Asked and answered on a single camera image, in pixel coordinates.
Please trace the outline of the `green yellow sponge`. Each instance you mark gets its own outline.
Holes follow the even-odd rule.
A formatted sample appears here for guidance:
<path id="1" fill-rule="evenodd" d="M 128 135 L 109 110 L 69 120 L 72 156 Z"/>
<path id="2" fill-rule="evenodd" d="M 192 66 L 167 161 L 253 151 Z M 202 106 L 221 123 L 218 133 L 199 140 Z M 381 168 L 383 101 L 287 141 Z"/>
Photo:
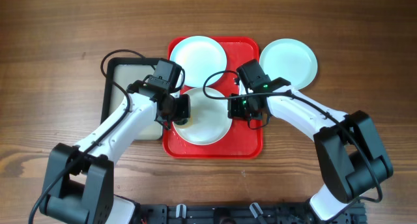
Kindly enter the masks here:
<path id="1" fill-rule="evenodd" d="M 185 124 L 188 123 L 188 121 L 189 121 L 188 119 L 181 119 L 181 120 L 175 121 L 175 124 L 179 126 L 184 126 Z"/>

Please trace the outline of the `white plate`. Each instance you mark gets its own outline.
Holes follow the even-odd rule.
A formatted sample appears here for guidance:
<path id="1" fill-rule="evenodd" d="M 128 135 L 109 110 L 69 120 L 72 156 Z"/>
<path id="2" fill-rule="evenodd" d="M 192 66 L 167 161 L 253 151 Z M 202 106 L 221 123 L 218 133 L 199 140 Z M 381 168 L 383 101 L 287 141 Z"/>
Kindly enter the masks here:
<path id="1" fill-rule="evenodd" d="M 206 97 L 202 88 L 185 92 L 190 97 L 190 118 L 184 124 L 173 124 L 179 136 L 194 145 L 211 145 L 229 131 L 232 120 L 227 116 L 227 100 Z"/>

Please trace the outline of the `light green bottom plate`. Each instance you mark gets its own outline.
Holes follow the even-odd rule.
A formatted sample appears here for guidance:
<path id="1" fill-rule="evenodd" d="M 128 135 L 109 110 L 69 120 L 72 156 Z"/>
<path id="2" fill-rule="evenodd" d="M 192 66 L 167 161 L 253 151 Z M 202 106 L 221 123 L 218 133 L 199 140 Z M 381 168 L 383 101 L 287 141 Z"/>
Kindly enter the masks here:
<path id="1" fill-rule="evenodd" d="M 282 77 L 296 89 L 311 84 L 318 73 L 318 61 L 310 47 L 292 38 L 282 38 L 268 44 L 259 62 L 270 79 Z"/>

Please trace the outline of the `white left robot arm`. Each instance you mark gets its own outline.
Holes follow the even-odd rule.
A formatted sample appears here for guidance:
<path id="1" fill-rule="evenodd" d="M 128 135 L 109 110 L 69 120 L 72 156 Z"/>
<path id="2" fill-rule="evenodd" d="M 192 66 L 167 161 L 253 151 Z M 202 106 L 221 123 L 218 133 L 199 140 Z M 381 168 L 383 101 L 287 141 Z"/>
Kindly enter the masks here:
<path id="1" fill-rule="evenodd" d="M 190 116 L 190 98 L 172 96 L 168 81 L 135 81 L 123 91 L 120 106 L 74 146 L 50 152 L 42 193 L 29 214 L 65 223 L 139 223 L 140 205 L 114 194 L 114 166 L 138 133 L 153 122 Z"/>

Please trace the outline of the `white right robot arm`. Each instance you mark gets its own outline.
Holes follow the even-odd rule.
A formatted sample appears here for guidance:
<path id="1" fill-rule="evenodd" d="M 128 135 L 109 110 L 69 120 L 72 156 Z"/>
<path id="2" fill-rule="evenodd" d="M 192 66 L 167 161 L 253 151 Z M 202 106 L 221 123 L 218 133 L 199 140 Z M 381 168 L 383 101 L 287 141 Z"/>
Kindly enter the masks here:
<path id="1" fill-rule="evenodd" d="M 314 142 L 324 184 L 308 200 L 307 221 L 331 223 L 358 201 L 382 201 L 381 183 L 394 168 L 367 113 L 326 107 L 280 77 L 237 77 L 235 83 L 239 93 L 228 97 L 232 117 L 251 120 L 266 113 Z"/>

